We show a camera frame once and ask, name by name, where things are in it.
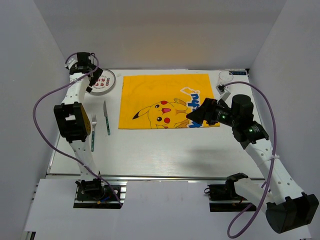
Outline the round printed plate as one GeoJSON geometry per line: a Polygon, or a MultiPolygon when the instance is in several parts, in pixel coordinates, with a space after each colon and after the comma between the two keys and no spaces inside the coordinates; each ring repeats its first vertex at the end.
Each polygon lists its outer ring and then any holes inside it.
{"type": "Polygon", "coordinates": [[[104,69],[101,76],[92,86],[92,90],[89,94],[93,96],[102,96],[110,92],[116,83],[116,75],[109,69],[104,69]]]}

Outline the clear drinking glass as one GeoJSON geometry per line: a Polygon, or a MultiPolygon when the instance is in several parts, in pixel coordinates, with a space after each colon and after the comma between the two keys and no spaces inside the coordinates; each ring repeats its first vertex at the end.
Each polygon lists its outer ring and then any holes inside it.
{"type": "Polygon", "coordinates": [[[218,85],[225,85],[229,82],[231,82],[234,79],[234,75],[228,71],[228,70],[223,70],[218,74],[218,85]]]}

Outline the yellow Pikachu cloth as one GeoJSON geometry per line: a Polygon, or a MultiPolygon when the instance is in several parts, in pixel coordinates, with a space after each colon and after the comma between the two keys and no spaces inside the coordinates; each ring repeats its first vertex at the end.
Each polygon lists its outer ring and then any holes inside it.
{"type": "Polygon", "coordinates": [[[135,75],[123,78],[119,129],[207,128],[189,120],[205,98],[214,98],[208,74],[135,75]]]}

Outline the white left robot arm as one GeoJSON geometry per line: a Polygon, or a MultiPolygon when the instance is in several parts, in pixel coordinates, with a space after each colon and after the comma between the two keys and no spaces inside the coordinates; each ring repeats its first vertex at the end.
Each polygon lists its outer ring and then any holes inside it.
{"type": "Polygon", "coordinates": [[[92,125],[83,106],[85,93],[96,83],[102,69],[92,62],[89,52],[78,52],[76,58],[69,57],[65,67],[69,70],[70,86],[61,104],[53,108],[60,136],[73,150],[80,170],[80,180],[90,182],[100,174],[97,169],[90,146],[92,125]]]}

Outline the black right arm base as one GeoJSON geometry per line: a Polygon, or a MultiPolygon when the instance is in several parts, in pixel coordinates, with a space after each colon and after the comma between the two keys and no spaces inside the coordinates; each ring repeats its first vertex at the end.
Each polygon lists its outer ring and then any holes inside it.
{"type": "Polygon", "coordinates": [[[210,184],[204,189],[204,194],[208,196],[209,210],[212,213],[241,212],[248,206],[249,212],[256,210],[256,207],[251,206],[242,196],[230,196],[224,184],[210,184]]]}

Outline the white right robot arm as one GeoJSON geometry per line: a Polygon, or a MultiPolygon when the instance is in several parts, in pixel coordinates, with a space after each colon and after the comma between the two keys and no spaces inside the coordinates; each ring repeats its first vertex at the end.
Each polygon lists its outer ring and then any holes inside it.
{"type": "Polygon", "coordinates": [[[251,98],[236,94],[228,106],[225,101],[231,93],[227,85],[219,84],[216,88],[220,98],[206,98],[187,118],[198,124],[220,123],[231,127],[234,139],[253,159],[265,182],[258,185],[246,174],[236,173],[226,178],[224,187],[210,185],[207,188],[210,199],[249,201],[244,209],[255,207],[256,210],[244,230],[259,212],[265,214],[268,224],[278,234],[309,225],[319,200],[314,194],[306,194],[288,173],[276,155],[277,141],[270,140],[264,127],[254,120],[251,98]]]}

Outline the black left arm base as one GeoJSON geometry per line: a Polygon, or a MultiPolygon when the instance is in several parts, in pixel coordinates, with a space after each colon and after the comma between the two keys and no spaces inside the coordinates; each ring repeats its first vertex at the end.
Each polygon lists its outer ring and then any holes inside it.
{"type": "Polygon", "coordinates": [[[111,185],[95,178],[77,180],[73,207],[75,209],[121,209],[125,200],[125,187],[111,185]]]}

